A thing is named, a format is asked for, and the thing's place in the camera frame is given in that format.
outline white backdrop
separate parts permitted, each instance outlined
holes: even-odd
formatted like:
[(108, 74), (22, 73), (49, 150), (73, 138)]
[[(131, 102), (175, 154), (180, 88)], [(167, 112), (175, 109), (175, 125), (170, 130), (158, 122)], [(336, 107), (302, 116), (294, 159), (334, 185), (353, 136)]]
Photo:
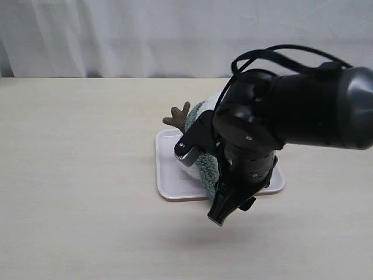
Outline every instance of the white backdrop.
[(240, 53), (279, 43), (373, 67), (372, 31), (372, 0), (0, 0), (0, 71), (221, 77)]

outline beige table surface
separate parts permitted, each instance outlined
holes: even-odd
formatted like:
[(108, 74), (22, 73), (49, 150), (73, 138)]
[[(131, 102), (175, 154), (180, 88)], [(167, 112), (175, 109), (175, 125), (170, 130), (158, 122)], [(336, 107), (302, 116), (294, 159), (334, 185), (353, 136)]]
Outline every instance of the beige table surface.
[(0, 79), (0, 279), (373, 279), (373, 149), (288, 145), (219, 228), (156, 189), (171, 106), (224, 79)]

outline white plate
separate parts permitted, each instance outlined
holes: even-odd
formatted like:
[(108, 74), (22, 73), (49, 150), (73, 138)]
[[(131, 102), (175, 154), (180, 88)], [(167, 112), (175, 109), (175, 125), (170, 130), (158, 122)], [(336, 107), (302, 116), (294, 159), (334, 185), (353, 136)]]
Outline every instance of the white plate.
[[(206, 200), (205, 186), (184, 172), (174, 156), (174, 146), (179, 141), (179, 130), (164, 130), (156, 136), (157, 188), (162, 197), (170, 201)], [(273, 169), (268, 188), (258, 195), (275, 194), (285, 186), (279, 164)]]

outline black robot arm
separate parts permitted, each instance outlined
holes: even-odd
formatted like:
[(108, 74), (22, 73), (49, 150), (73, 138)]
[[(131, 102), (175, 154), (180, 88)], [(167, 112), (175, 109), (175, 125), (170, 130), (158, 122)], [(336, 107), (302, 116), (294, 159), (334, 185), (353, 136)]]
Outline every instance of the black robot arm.
[[(331, 59), (317, 68), (274, 50), (295, 48)], [(243, 70), (257, 58), (276, 62), (296, 75)], [(237, 62), (249, 60), (240, 69)], [(352, 67), (324, 52), (297, 45), (274, 46), (240, 55), (233, 77), (214, 111), (206, 111), (175, 146), (190, 166), (200, 153), (218, 161), (219, 180), (208, 217), (222, 225), (237, 208), (247, 211), (254, 195), (269, 185), (276, 150), (287, 143), (367, 149), (373, 144), (373, 71)]]

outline plush toy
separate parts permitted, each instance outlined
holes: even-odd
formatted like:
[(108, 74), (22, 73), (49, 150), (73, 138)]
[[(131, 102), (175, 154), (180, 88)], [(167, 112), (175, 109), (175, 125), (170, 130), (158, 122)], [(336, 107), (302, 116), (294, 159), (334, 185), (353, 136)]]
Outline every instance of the plush toy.
[[(163, 123), (178, 128), (182, 133), (185, 133), (204, 111), (214, 110), (219, 94), (216, 93), (205, 101), (198, 103), (190, 113), (191, 104), (189, 102), (185, 102), (182, 110), (176, 107), (171, 108), (172, 117), (163, 118)], [(192, 178), (202, 181), (207, 196), (210, 200), (213, 200), (215, 195), (214, 185), (219, 178), (216, 158), (210, 154), (204, 154), (191, 167), (186, 167), (180, 162), (179, 164), (181, 169)]]

